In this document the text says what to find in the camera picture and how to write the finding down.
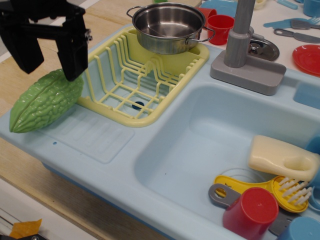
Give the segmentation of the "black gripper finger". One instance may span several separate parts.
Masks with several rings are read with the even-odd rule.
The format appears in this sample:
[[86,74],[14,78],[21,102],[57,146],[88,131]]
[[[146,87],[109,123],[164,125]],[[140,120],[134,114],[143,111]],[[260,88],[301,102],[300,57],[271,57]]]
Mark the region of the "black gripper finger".
[[65,20],[56,45],[64,75],[72,82],[88,67],[88,29],[82,15]]
[[38,42],[39,30],[34,24],[2,26],[0,37],[17,65],[25,73],[30,74],[44,62]]

